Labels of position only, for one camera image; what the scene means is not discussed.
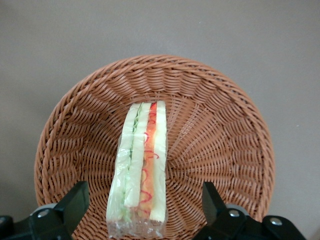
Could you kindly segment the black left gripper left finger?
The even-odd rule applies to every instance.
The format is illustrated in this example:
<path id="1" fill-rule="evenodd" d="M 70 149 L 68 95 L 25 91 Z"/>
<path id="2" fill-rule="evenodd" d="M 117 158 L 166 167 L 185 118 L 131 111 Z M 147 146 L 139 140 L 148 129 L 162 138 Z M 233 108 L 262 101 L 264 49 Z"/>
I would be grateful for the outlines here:
<path id="1" fill-rule="evenodd" d="M 29 217 L 33 240 L 71 240 L 90 205 L 89 184 L 77 182 L 55 204 L 37 208 Z"/>

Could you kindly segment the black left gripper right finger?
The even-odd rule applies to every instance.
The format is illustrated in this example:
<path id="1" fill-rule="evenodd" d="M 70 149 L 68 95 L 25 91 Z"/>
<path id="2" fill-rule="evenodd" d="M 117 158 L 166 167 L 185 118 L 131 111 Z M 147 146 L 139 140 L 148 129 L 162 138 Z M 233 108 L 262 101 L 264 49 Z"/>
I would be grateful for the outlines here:
<path id="1" fill-rule="evenodd" d="M 212 182 L 202 187 L 202 209 L 206 225 L 194 240 L 304 240 L 305 237 L 287 218 L 266 215 L 253 219 L 235 204 L 225 204 Z"/>

